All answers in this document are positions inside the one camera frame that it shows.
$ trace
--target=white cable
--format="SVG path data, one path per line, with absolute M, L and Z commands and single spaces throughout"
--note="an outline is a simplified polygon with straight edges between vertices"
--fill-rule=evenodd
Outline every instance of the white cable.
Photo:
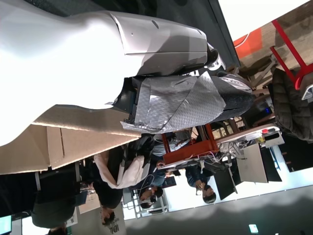
M 239 43 L 238 45 L 236 45 L 235 48 L 240 47 L 242 44 L 244 44 L 244 43 L 246 42 L 246 40 L 248 39 L 249 35 L 250 35 L 250 33 L 248 33 L 248 34 L 246 35 L 245 39 L 244 39 L 241 43 Z
M 144 187 L 144 188 L 150 187 L 151 184 L 153 183 L 153 180 L 155 180 L 155 177 L 154 177 L 153 174 L 147 175 L 147 177 L 146 177 L 145 180 L 143 181 L 143 183 L 142 183 L 142 185 L 141 185 L 141 188 L 140 188 L 140 191 L 139 191 L 139 195 L 138 195 L 138 196 L 139 196 L 139 200 L 140 200 L 140 193 L 141 193 L 141 190 L 143 189 L 143 186 L 145 185 L 145 182 L 146 182 L 146 180 L 147 180 L 147 178 L 148 178 L 149 176 L 152 176 L 153 179 L 152 179 L 151 183 L 150 183 L 148 186 Z

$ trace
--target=white wall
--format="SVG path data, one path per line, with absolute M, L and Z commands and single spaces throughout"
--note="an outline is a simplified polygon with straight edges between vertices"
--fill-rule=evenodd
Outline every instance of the white wall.
M 115 212 L 115 218 L 118 219 L 114 225 L 118 225 L 118 231 L 112 232 L 108 227 L 105 227 L 101 223 L 100 208 L 96 208 L 89 212 L 80 214 L 77 213 L 78 224 L 73 225 L 73 235 L 126 235 L 126 228 L 124 223 L 124 215 L 121 206 L 118 206 Z
M 313 234 L 313 186 L 126 220 L 127 235 L 154 234 Z

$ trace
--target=computer monitor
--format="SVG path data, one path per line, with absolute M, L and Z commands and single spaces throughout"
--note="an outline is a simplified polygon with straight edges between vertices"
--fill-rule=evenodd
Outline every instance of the computer monitor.
M 237 164 L 241 181 L 255 183 L 282 181 L 275 168 L 270 150 L 260 149 L 257 143 L 244 148 L 244 155 L 238 156 Z
M 7 235 L 12 232 L 12 216 L 0 218 L 0 235 Z
M 277 172 L 277 169 L 275 167 L 275 163 L 270 153 L 270 150 L 268 148 L 263 147 L 260 149 L 260 151 L 261 151 L 265 174 L 266 174 L 268 181 L 282 182 L 282 179 L 280 178 Z
M 235 183 L 231 177 L 230 168 L 223 171 L 217 171 L 214 174 L 214 179 L 221 200 L 225 199 L 233 192 L 237 192 Z
M 258 143 L 245 147 L 237 164 L 241 181 L 268 183 Z

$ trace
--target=silver fabric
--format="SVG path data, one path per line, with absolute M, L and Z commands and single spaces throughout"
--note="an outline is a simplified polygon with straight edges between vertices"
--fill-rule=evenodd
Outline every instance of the silver fabric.
M 226 106 L 208 72 L 197 76 L 146 78 L 140 88 L 134 124 L 124 129 L 167 133 L 207 124 Z
M 250 83 L 241 77 L 238 77 L 233 74 L 227 74 L 221 77 L 220 79 L 227 82 L 228 84 L 230 84 L 231 86 L 233 86 L 234 88 L 238 90 L 252 94 Z

